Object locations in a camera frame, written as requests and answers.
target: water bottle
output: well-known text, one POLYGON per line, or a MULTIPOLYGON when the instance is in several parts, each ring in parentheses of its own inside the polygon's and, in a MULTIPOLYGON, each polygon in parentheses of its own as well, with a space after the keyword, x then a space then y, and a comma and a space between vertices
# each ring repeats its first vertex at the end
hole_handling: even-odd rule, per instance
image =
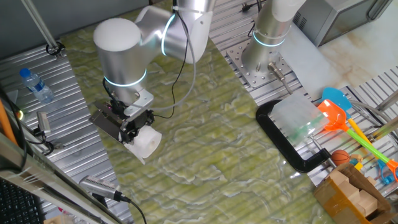
POLYGON ((29 69, 23 68, 19 71, 23 84, 36 96, 42 103, 50 103, 54 95, 50 88, 46 86, 43 80, 29 69))

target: basketball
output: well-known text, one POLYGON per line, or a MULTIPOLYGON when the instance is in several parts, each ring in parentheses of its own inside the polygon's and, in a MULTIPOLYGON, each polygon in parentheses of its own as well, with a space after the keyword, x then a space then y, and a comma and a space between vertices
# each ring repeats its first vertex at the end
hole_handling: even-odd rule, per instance
POLYGON ((339 149, 331 154, 331 159, 338 166, 349 162, 349 155, 346 151, 339 149))

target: blue bottle cap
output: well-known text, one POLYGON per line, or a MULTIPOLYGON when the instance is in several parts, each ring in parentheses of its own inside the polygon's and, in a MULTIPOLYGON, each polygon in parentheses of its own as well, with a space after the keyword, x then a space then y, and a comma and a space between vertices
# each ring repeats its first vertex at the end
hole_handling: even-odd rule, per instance
POLYGON ((22 77, 28 77, 31 74, 30 70, 27 68, 23 68, 19 71, 19 75, 22 77))

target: green marbled surface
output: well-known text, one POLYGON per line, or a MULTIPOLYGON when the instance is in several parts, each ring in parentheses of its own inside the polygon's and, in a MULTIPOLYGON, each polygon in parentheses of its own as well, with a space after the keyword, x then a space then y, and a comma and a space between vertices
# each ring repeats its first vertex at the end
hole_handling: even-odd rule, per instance
MULTIPOLYGON (((171 8, 171 1, 158 7, 171 8)), ((135 20, 139 11, 121 17, 135 20)), ((95 26, 62 37, 91 112, 107 99, 92 39, 95 26)), ((172 104, 171 86, 182 62, 158 56, 148 66, 153 106, 172 104)), ((174 91, 181 99, 192 83, 186 65, 174 91)), ((148 223, 333 223, 312 195, 307 175, 296 173, 255 120, 257 106, 209 39, 197 63, 195 88, 172 119, 157 118, 163 134, 142 165, 104 132, 99 134, 122 186, 148 223)), ((171 110, 160 114, 168 116, 171 110)), ((137 223, 143 223, 130 207, 137 223)))

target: keyboard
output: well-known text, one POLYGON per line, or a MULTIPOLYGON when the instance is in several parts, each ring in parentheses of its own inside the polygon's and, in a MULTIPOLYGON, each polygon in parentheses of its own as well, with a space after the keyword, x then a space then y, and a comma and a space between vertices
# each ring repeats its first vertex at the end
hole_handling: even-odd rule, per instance
POLYGON ((3 224, 42 224, 39 198, 0 179, 0 220, 3 224))

